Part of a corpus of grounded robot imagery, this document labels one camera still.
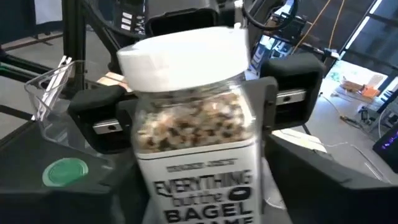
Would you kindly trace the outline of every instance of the seasoning jar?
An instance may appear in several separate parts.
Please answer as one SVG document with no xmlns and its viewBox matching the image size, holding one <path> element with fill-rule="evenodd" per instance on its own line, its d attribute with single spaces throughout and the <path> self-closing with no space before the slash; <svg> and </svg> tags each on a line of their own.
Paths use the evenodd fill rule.
<svg viewBox="0 0 398 224">
<path fill-rule="evenodd" d="M 142 40 L 118 52 L 139 103 L 132 145 L 163 223 L 260 223 L 255 116 L 241 88 L 247 31 Z"/>
</svg>

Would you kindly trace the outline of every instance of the white plastic cap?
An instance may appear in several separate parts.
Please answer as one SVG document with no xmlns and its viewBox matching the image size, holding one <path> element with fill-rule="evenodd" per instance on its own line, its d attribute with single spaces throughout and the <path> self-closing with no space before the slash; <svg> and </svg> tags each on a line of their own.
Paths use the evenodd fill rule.
<svg viewBox="0 0 398 224">
<path fill-rule="evenodd" d="M 119 50 L 118 59 L 135 91 L 202 86 L 248 68 L 247 30 L 210 27 L 152 37 Z"/>
</svg>

